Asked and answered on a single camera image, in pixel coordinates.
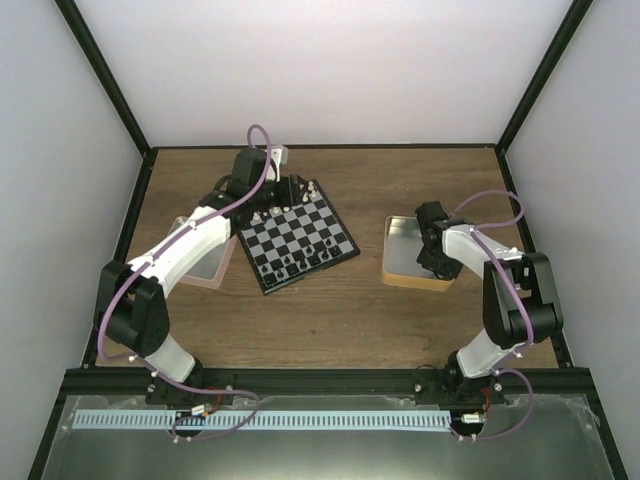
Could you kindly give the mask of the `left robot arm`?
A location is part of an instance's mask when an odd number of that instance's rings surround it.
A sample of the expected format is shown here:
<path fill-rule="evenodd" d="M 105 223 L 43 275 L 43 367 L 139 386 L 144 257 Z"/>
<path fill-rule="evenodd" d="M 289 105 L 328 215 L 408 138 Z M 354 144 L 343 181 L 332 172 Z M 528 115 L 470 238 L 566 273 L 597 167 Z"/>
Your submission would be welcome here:
<path fill-rule="evenodd" d="M 170 333 L 167 299 L 178 282 L 215 248 L 226 244 L 255 215 L 302 201 L 298 175 L 284 175 L 285 146 L 244 148 L 230 175 L 206 194 L 184 223 L 146 253 L 128 261 L 113 260 L 101 271 L 95 307 L 97 349 L 105 342 L 126 347 L 152 373 L 169 382 L 181 403 L 196 402 L 203 377 L 197 359 Z"/>

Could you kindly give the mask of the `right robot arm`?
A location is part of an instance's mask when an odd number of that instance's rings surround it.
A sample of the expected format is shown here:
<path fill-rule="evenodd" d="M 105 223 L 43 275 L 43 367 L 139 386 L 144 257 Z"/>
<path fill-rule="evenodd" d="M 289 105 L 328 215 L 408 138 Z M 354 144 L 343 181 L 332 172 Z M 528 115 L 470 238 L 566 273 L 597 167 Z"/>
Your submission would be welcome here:
<path fill-rule="evenodd" d="M 507 247 L 485 235 L 483 226 L 447 214 L 438 201 L 421 204 L 415 215 L 423 269 L 440 283 L 452 282 L 463 268 L 482 281 L 483 327 L 449 356 L 441 373 L 447 396 L 465 403 L 506 359 L 562 331 L 553 270 L 545 254 Z"/>

